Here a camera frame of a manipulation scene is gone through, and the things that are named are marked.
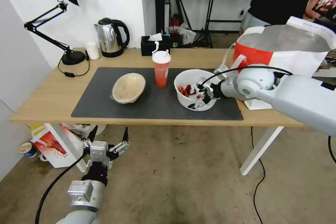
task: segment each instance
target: desk lamp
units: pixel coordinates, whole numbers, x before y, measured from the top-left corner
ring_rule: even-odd
[[[79,1],[78,0],[68,0],[71,3],[78,5],[79,6]],[[47,23],[48,21],[52,20],[53,18],[61,15],[62,13],[66,12],[67,10],[67,3],[64,2],[64,0],[58,0],[59,4],[52,8],[51,10],[43,13],[41,16],[38,16],[37,18],[33,19],[32,21],[29,21],[24,24],[24,27],[36,35],[40,36],[41,38],[44,38],[45,40],[49,41],[50,43],[54,44],[55,46],[61,48],[64,50],[64,54],[62,56],[62,62],[65,65],[75,65],[78,63],[81,63],[82,61],[85,60],[85,54],[80,51],[73,51],[70,49],[70,46],[67,44],[64,44],[62,42],[59,42],[57,40],[54,40],[47,35],[43,34],[42,32],[38,31],[37,28],[40,27],[41,25]],[[41,19],[42,17],[46,16],[47,14],[53,12],[54,10],[60,8],[61,11],[57,14],[55,14],[52,17],[46,18],[46,19]]]

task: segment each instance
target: lamp arm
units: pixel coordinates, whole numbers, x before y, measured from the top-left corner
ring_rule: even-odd
[[[40,18],[44,17],[45,15],[49,14],[50,12],[56,10],[60,8],[61,12],[55,14],[54,16],[44,19],[44,20],[40,20]],[[62,50],[64,50],[65,52],[69,52],[70,47],[64,43],[58,42],[57,40],[54,40],[50,37],[48,37],[47,35],[43,34],[42,32],[38,31],[37,28],[45,23],[47,23],[48,21],[54,19],[55,17],[61,15],[62,13],[66,12],[67,10],[67,4],[64,2],[59,3],[56,7],[52,8],[51,10],[43,13],[42,15],[38,16],[37,18],[33,19],[32,21],[29,21],[27,23],[24,24],[24,27],[28,30],[31,31],[32,33],[35,33],[37,36],[40,36],[41,38],[49,41],[50,43],[54,44],[55,46],[61,48]]]

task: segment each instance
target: white cup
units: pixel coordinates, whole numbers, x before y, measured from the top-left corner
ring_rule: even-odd
[[[99,50],[95,42],[86,43],[85,48],[91,60],[96,60],[100,57]]]

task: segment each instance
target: stainless steel kettle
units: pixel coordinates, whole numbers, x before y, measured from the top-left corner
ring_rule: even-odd
[[[101,53],[105,57],[118,57],[124,52],[124,48],[130,42],[130,33],[127,26],[120,20],[103,18],[94,25],[98,34]],[[122,27],[126,34],[126,41],[123,43],[118,27]]]

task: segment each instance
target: power cord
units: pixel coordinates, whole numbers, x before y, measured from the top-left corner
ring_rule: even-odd
[[[80,160],[82,160],[82,158],[86,155],[85,151],[83,152],[83,155],[77,159],[76,162],[74,162],[72,165],[70,165],[68,168],[66,168],[61,174],[59,174],[57,176],[57,178],[54,179],[54,181],[50,184],[50,186],[46,189],[45,193],[43,194],[39,206],[37,208],[36,211],[36,215],[35,215],[35,224],[39,224],[40,223],[40,215],[41,215],[41,210],[42,210],[42,206],[43,203],[48,195],[48,193],[51,191],[52,187],[56,184],[56,182],[65,174],[67,173],[72,167],[74,167]]]
[[[60,63],[61,63],[61,61],[62,61],[62,58],[59,60],[58,65],[57,65],[57,68],[58,68],[58,70],[59,70],[62,74],[64,74],[66,77],[74,78],[74,77],[78,77],[78,76],[83,76],[83,75],[87,74],[88,71],[90,70],[90,58],[89,58],[88,52],[87,52],[86,50],[85,50],[85,59],[86,59],[87,63],[89,64],[89,66],[88,66],[88,68],[87,68],[87,71],[86,71],[85,73],[81,74],[81,75],[75,75],[74,73],[70,73],[70,72],[63,72],[63,71],[60,69],[60,66],[59,66]]]
[[[328,136],[328,149],[329,149],[329,153],[330,153],[331,158],[333,159],[333,161],[336,164],[336,158],[333,154],[333,150],[331,149],[331,136]]]
[[[254,144],[253,144],[253,126],[251,126],[251,138],[252,138],[252,147],[253,147],[253,149],[254,149]],[[258,218],[259,218],[259,220],[260,220],[260,223],[263,224],[263,221],[261,220],[261,217],[260,217],[259,212],[258,212],[257,207],[256,207],[256,199],[255,199],[255,198],[256,198],[256,193],[257,193],[257,189],[258,189],[259,185],[261,184],[261,182],[264,181],[264,179],[265,179],[265,177],[266,177],[266,171],[265,171],[265,167],[264,167],[264,165],[263,165],[261,159],[259,159],[259,162],[260,162],[260,164],[261,164],[261,166],[262,166],[262,170],[263,170],[263,172],[264,172],[264,176],[263,176],[263,178],[259,181],[259,183],[257,184],[257,186],[255,187],[254,194],[253,194],[253,205],[254,205],[255,212],[257,213]]]

